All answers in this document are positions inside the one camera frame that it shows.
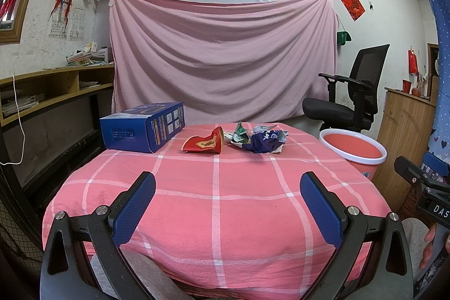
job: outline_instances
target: red fu character poster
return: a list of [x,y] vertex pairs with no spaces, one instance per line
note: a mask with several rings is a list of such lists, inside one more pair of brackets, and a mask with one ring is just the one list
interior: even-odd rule
[[341,1],[342,3],[344,3],[345,7],[347,8],[347,11],[350,13],[354,21],[360,18],[365,12],[364,7],[359,0],[341,0]]

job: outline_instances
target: white cable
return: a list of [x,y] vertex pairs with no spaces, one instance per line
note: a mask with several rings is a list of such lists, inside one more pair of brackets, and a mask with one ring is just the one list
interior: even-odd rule
[[17,116],[19,117],[19,125],[20,125],[20,129],[22,130],[22,135],[23,135],[22,157],[20,158],[20,162],[19,163],[13,163],[13,162],[2,163],[2,162],[0,162],[0,165],[9,165],[9,164],[10,165],[19,165],[19,164],[22,164],[23,151],[25,150],[25,133],[23,132],[22,122],[20,121],[19,104],[17,103],[16,80],[14,78],[14,74],[13,74],[13,88],[14,88],[14,98],[16,100]]

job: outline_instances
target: pink tablecloth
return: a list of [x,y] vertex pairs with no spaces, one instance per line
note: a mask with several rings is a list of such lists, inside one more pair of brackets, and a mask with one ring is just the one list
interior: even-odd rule
[[[233,131],[236,124],[221,125]],[[251,128],[254,125],[244,124]],[[188,126],[156,154],[106,150],[74,172],[44,217],[46,243],[53,216],[91,213],[110,205],[142,171],[157,191],[131,241],[122,248],[154,259],[172,278],[247,300],[298,300],[330,258],[299,193],[300,177],[313,171],[346,206],[385,216],[389,207],[374,185],[305,132],[289,130],[280,155],[254,154],[225,145],[220,155],[183,153],[194,135],[214,125]],[[93,254],[92,245],[87,246]],[[360,253],[356,276],[367,255]]]

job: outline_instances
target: blue curtain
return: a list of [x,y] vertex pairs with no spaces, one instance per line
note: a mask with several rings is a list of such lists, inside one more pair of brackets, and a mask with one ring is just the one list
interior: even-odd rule
[[450,0],[430,0],[430,2],[436,18],[439,40],[439,87],[428,150],[450,163]]

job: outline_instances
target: white rim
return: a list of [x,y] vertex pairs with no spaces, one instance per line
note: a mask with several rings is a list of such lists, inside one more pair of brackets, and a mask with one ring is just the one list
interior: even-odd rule
[[[365,140],[368,143],[372,144],[374,147],[376,147],[380,151],[382,156],[380,158],[364,158],[361,156],[357,156],[357,155],[353,155],[353,154],[344,152],[343,150],[340,150],[340,149],[336,148],[335,146],[327,143],[327,141],[325,141],[325,139],[323,137],[327,136],[329,134],[350,135],[350,136],[357,137],[361,140]],[[352,161],[355,163],[367,164],[367,165],[381,164],[386,160],[386,157],[388,156],[388,152],[386,151],[386,149],[384,148],[383,145],[381,145],[378,141],[376,141],[368,136],[360,134],[359,132],[342,130],[340,128],[328,128],[328,129],[322,130],[320,132],[319,140],[323,145],[325,145],[326,147],[333,150],[333,152],[339,154],[341,157],[347,159],[348,161]]]

